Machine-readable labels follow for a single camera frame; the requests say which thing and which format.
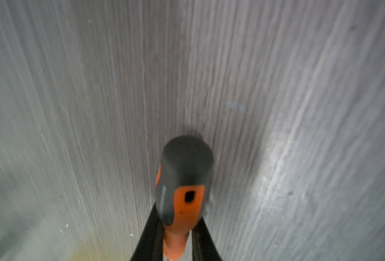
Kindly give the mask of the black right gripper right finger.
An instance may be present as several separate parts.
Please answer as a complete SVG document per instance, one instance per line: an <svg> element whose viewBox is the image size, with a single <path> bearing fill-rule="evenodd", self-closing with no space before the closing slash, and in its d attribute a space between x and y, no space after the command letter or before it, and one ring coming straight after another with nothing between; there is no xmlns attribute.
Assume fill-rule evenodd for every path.
<svg viewBox="0 0 385 261"><path fill-rule="evenodd" d="M192 230L193 261L222 261L204 218Z"/></svg>

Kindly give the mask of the orange and black screwdriver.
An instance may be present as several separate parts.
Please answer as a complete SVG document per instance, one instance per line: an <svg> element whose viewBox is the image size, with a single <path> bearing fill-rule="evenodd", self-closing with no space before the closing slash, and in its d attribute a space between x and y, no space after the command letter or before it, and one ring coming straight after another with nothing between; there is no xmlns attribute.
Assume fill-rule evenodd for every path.
<svg viewBox="0 0 385 261"><path fill-rule="evenodd" d="M155 182L156 209L164 227L163 252L179 260L198 224L214 166L212 149L195 136L179 136L164 147Z"/></svg>

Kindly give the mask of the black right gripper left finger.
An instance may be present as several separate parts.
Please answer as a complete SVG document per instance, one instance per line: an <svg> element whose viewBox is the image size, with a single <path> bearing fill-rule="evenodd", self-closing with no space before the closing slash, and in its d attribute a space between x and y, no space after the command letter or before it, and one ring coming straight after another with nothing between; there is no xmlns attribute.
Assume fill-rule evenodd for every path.
<svg viewBox="0 0 385 261"><path fill-rule="evenodd" d="M164 227L154 204L131 261L163 260Z"/></svg>

